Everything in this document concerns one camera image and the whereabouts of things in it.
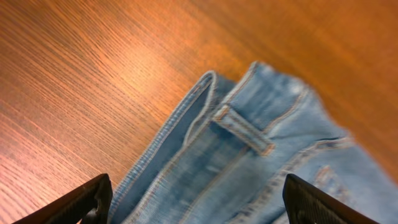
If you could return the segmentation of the light blue denim jeans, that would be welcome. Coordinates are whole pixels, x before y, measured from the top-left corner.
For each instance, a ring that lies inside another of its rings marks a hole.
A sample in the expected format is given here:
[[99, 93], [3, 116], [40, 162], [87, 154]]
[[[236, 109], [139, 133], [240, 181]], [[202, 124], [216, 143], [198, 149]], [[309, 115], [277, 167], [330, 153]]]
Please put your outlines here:
[[259, 62], [238, 83], [210, 71], [122, 180], [108, 221], [286, 223], [291, 173], [377, 222], [397, 222], [396, 184], [308, 84]]

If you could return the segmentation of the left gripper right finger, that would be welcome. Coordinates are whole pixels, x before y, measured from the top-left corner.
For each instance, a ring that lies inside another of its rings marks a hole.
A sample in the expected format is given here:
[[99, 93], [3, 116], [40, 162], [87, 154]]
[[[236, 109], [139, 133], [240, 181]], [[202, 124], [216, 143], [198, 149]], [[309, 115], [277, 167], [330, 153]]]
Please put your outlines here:
[[295, 174], [287, 175], [282, 191], [290, 224], [376, 224]]

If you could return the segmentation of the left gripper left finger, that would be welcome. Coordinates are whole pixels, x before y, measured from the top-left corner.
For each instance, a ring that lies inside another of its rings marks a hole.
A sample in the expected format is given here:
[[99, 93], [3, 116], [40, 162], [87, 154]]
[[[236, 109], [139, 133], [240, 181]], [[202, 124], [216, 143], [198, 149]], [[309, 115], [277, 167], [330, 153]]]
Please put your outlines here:
[[108, 174], [100, 174], [14, 224], [106, 224], [113, 197]]

